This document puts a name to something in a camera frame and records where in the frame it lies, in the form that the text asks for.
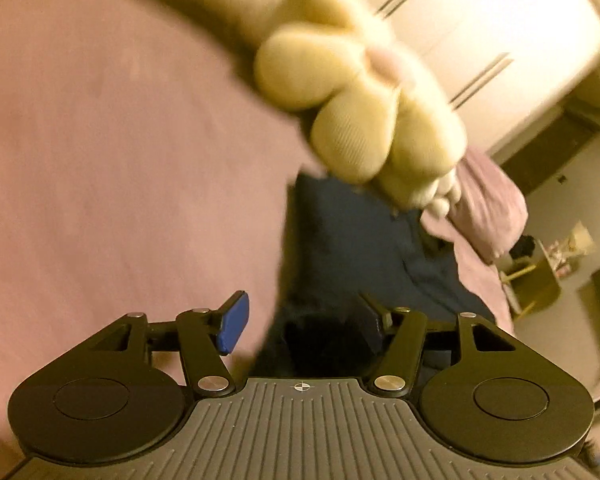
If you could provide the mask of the navy blue zip jacket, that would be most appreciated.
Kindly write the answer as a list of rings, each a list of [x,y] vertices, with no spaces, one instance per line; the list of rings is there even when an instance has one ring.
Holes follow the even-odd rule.
[[[463,311],[494,319],[461,282],[452,243],[428,234],[418,210],[394,214],[335,178],[298,174],[291,202],[294,278],[254,360],[256,377],[362,376],[379,354],[362,300],[407,307],[431,321]]]

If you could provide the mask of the dark clothes pile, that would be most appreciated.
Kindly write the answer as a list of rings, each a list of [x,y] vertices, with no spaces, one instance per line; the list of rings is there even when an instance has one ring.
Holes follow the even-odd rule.
[[[531,235],[524,234],[518,238],[508,253],[513,260],[518,260],[520,258],[531,258],[535,251],[535,246],[535,238]]]

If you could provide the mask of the yellow wooden side shelf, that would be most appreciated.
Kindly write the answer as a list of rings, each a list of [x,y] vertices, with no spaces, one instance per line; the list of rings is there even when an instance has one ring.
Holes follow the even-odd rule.
[[[554,304],[562,288],[544,245],[535,238],[530,256],[514,259],[508,252],[496,262],[509,311],[516,320]]]

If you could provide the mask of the pink pillow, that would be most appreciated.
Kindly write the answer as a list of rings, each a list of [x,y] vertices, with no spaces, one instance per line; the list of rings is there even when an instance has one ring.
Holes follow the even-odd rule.
[[[449,218],[486,264],[509,252],[521,237],[529,214],[524,194],[490,157],[467,149],[456,166],[462,196]]]

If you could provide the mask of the pink fuzzy bed blanket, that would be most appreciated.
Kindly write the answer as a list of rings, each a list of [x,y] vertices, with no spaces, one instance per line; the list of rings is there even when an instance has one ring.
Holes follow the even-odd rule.
[[[243,289],[245,374],[290,277],[288,185],[320,165],[241,69],[155,0],[0,0],[0,478],[12,390],[122,314]]]

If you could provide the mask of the cream plush toy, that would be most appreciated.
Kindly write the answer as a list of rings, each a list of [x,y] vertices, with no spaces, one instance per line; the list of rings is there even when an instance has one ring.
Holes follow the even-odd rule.
[[[368,0],[175,0],[204,9],[252,47],[262,96],[314,113],[326,169],[376,182],[393,205],[446,216],[462,191],[465,127],[436,76]]]

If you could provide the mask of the white wardrobe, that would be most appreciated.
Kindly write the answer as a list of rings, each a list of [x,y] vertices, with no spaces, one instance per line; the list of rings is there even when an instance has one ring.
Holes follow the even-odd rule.
[[[497,152],[600,60],[590,0],[370,0],[434,72],[472,145]]]

